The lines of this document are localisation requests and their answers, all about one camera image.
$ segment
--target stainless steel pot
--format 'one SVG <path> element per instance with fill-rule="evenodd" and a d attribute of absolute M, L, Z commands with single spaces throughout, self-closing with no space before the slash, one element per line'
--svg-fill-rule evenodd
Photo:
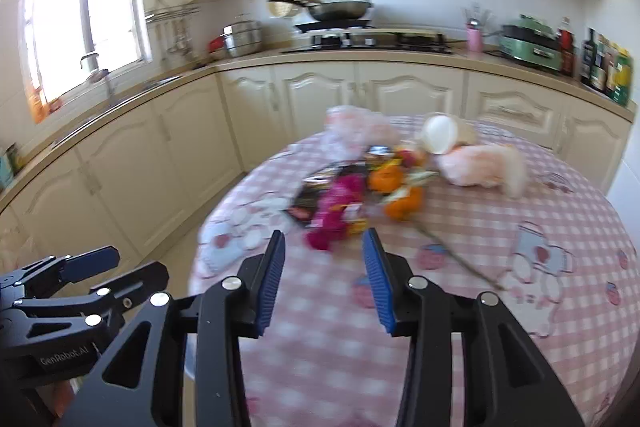
<path fill-rule="evenodd" d="M 226 26 L 222 36 L 233 58 L 262 51 L 262 25 L 258 21 L 238 21 Z"/>
<path fill-rule="evenodd" d="M 306 8 L 315 20 L 335 21 L 339 19 L 359 19 L 369 8 L 370 0 L 269 0 L 270 2 L 286 2 Z"/>

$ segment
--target gas stove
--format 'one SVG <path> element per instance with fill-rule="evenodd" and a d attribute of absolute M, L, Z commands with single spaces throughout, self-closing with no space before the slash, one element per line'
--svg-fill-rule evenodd
<path fill-rule="evenodd" d="M 299 46 L 287 53 L 326 50 L 398 50 L 425 53 L 452 53 L 442 33 L 407 28 L 347 28 L 312 30 L 294 39 Z"/>

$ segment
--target green electric cooker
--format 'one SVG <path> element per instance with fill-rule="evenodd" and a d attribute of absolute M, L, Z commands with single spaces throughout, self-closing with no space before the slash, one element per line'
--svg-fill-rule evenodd
<path fill-rule="evenodd" d="M 560 71 L 560 44 L 554 31 L 539 20 L 521 15 L 502 27 L 500 51 L 529 66 Z"/>

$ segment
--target frying pan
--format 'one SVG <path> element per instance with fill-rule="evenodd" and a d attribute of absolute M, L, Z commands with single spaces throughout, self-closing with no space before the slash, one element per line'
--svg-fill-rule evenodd
<path fill-rule="evenodd" d="M 269 0 L 270 2 L 286 2 L 306 8 L 309 15 L 319 22 L 340 19 L 359 19 L 369 8 L 370 0 Z"/>

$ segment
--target pink cup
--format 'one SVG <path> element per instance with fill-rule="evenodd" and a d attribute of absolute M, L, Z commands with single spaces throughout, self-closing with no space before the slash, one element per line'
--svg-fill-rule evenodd
<path fill-rule="evenodd" d="M 466 48 L 470 52 L 482 53 L 482 30 L 466 29 Z"/>

